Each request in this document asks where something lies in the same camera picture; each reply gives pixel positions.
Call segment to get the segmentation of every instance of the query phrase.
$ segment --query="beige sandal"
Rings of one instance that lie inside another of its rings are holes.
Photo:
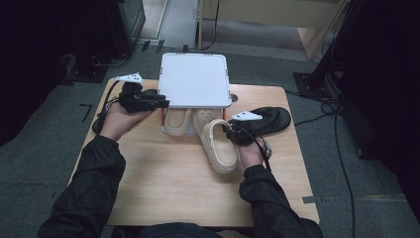
[[[191,109],[168,108],[164,117],[164,132],[171,136],[183,136],[188,130],[190,119]]]
[[[229,123],[216,111],[202,109],[194,114],[193,125],[213,169],[220,174],[232,172],[238,164],[239,155],[223,131],[223,126],[230,127]]]

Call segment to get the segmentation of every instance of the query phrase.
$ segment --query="wooden table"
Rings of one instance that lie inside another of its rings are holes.
[[[97,113],[113,81],[109,80]],[[122,85],[118,83],[111,95],[117,95]],[[145,80],[143,87],[158,88],[158,81]],[[231,92],[239,100],[227,109],[227,118],[269,105],[289,110],[281,87],[232,84]],[[228,175],[217,174],[195,134],[168,136],[161,131],[160,123],[157,110],[119,141],[127,166],[107,224],[147,226],[179,221],[201,226],[253,226],[251,206],[238,193],[242,166]],[[94,136],[90,130],[84,144]],[[272,173],[292,208],[301,217],[319,222],[315,203],[305,204],[302,200],[312,196],[312,191],[293,123],[265,138],[273,149]]]

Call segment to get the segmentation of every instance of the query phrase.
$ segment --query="black jacket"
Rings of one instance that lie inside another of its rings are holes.
[[[100,237],[117,196],[125,169],[118,144],[96,136],[83,149],[71,183],[56,200],[38,237]],[[322,237],[318,225],[290,208],[273,175],[263,166],[245,173],[240,196],[252,205],[256,237]],[[220,237],[190,223],[159,224],[143,229],[146,237]]]

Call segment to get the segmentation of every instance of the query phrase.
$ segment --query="hand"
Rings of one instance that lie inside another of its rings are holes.
[[[99,135],[118,141],[124,133],[135,127],[149,115],[151,115],[151,111],[128,113],[120,103],[112,103]]]
[[[257,142],[264,148],[262,139],[257,138]],[[236,148],[239,151],[242,166],[245,168],[245,170],[249,167],[263,164],[263,155],[256,143],[252,142],[248,146],[236,145]]]

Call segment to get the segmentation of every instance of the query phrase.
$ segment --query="black sleeve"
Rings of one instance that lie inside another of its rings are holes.
[[[125,166],[118,144],[96,136],[84,147],[71,183],[55,201],[38,237],[100,237]]]
[[[245,170],[244,177],[240,196],[251,204],[257,237],[310,237],[271,172],[253,166]]]

